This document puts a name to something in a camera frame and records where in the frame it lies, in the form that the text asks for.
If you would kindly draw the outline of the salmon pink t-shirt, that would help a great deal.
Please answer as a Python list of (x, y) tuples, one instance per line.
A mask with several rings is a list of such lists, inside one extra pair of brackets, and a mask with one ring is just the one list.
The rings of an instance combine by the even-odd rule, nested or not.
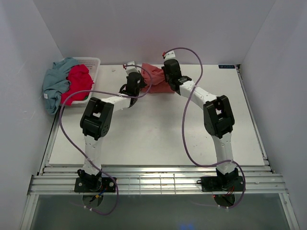
[(142, 89), (142, 92), (146, 92), (149, 89), (150, 82), (152, 82), (152, 86), (148, 93), (174, 93), (165, 81), (164, 72), (161, 68), (148, 63), (142, 63), (141, 75), (147, 84), (146, 87)]

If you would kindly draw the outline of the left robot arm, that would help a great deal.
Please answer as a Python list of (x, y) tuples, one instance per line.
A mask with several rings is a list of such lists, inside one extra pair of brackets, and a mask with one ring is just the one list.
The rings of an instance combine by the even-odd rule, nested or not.
[(88, 159), (77, 171), (81, 183), (88, 190), (97, 191), (102, 185), (102, 173), (97, 168), (101, 168), (102, 142), (110, 129), (113, 113), (132, 107), (145, 86), (142, 75), (138, 71), (131, 72), (127, 76), (127, 83), (120, 88), (118, 96), (103, 99), (92, 97), (89, 100), (80, 121)]

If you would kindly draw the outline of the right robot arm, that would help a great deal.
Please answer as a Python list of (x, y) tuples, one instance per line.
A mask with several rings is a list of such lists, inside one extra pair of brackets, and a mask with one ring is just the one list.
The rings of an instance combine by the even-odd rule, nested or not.
[(231, 137), (235, 119), (228, 97), (216, 96), (198, 87), (190, 77), (182, 75), (179, 62), (174, 58), (164, 61), (162, 70), (173, 91), (203, 110), (204, 127), (213, 138), (216, 176), (203, 176), (197, 181), (202, 191), (243, 191), (244, 179), (233, 162)]

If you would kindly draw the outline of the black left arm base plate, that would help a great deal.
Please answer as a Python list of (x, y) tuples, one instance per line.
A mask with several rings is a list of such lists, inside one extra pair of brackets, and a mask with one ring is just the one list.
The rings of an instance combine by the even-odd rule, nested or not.
[(74, 186), (74, 192), (76, 193), (100, 193), (102, 191), (114, 193), (116, 190), (115, 183), (109, 177), (100, 177), (94, 179), (93, 182), (77, 178)]

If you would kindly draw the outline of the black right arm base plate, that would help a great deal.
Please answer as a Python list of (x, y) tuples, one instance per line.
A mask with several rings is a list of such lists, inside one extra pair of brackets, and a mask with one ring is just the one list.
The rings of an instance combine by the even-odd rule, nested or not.
[(242, 176), (230, 182), (223, 182), (217, 176), (204, 176), (196, 183), (201, 185), (203, 192), (242, 192), (245, 186)]

